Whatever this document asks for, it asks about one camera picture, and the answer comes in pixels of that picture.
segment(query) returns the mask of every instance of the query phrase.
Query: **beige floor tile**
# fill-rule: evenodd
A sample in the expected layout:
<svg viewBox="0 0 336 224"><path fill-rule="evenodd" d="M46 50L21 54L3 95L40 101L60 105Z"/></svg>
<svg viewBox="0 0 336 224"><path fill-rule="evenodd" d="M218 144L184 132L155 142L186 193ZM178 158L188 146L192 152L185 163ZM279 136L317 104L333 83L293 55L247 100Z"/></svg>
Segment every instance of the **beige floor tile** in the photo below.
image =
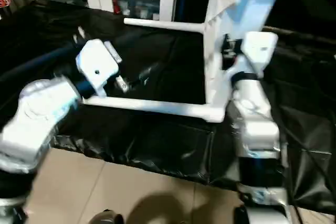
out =
<svg viewBox="0 0 336 224"><path fill-rule="evenodd" d="M52 149L25 207L31 224L76 224L104 161Z"/></svg>
<svg viewBox="0 0 336 224"><path fill-rule="evenodd" d="M321 214L306 209L300 209L304 224L332 224L334 217L332 215ZM291 210L293 224L299 224L294 209Z"/></svg>
<svg viewBox="0 0 336 224"><path fill-rule="evenodd" d="M106 163L80 223L105 209L127 224L190 223L193 194L194 183Z"/></svg>
<svg viewBox="0 0 336 224"><path fill-rule="evenodd" d="M236 192L196 185L193 224L233 224L233 210L241 205Z"/></svg>

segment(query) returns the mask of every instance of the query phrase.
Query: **black plastic sheet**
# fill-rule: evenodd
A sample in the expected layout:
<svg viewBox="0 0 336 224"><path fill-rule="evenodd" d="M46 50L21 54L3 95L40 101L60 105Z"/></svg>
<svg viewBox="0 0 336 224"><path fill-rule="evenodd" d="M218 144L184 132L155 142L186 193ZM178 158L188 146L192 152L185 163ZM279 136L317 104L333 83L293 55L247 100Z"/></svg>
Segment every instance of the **black plastic sheet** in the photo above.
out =
<svg viewBox="0 0 336 224"><path fill-rule="evenodd" d="M0 20L0 125L14 115L25 84L51 78L80 50L73 34L81 26L92 38L110 40L123 58L121 73L133 80L159 63L146 86L127 95L108 83L115 97L172 102L205 102L202 35L125 26L121 16L49 1L34 1L11 18ZM54 57L2 80L4 73L40 55L68 47ZM281 127L299 137L333 181L336 108L335 45L279 35L263 86ZM300 207L333 214L336 210L324 180L307 153L281 131L289 144L295 199ZM221 124L174 115L81 105L62 123L56 146L156 173L235 190L237 169L230 119Z"/></svg>

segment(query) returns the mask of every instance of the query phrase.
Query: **black tarp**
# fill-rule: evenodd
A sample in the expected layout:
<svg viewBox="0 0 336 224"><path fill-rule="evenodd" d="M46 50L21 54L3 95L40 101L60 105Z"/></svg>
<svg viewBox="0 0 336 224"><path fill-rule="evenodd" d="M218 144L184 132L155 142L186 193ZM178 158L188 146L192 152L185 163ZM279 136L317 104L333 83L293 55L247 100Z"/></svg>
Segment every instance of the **black tarp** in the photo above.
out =
<svg viewBox="0 0 336 224"><path fill-rule="evenodd" d="M77 27L92 38L110 40L123 58L122 75L135 79L159 62L144 87L127 95L108 83L111 96L204 103L202 35L125 26L121 16L56 2L34 1L11 18L0 20L0 124L13 116L25 84L51 78L55 69L73 62ZM28 60L66 47L62 57L50 57L29 70L8 75ZM336 94L335 45L279 35L263 86L279 125L292 131L325 170L335 149L333 113ZM305 151L288 141L295 199L300 207L333 214L336 210L324 180ZM63 122L60 148L182 179L235 190L234 139L230 120L221 124L180 116L82 105ZM332 179L336 175L330 172Z"/></svg>

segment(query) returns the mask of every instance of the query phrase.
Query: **red object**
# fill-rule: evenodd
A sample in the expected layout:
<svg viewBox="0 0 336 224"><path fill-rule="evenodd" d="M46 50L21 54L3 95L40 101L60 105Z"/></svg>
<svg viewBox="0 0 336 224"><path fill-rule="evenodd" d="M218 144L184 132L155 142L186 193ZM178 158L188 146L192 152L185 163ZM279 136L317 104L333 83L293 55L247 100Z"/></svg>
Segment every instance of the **red object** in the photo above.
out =
<svg viewBox="0 0 336 224"><path fill-rule="evenodd" d="M11 0L0 0L0 8L9 6L11 4Z"/></svg>
<svg viewBox="0 0 336 224"><path fill-rule="evenodd" d="M116 14L121 14L121 8L118 4L118 0L112 0L113 3L113 12Z"/></svg>

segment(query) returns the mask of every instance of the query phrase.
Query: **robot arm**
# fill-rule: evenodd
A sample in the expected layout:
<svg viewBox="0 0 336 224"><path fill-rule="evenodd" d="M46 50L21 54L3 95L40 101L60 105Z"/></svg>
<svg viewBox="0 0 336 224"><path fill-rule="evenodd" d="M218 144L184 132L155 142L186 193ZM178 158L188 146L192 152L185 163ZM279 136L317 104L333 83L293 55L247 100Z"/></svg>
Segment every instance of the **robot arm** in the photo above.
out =
<svg viewBox="0 0 336 224"><path fill-rule="evenodd" d="M103 86L119 72L113 54L111 45L89 40L76 58L73 80L38 80L23 88L16 114L0 133L0 223L24 223L21 206L59 122L82 98L105 95Z"/></svg>

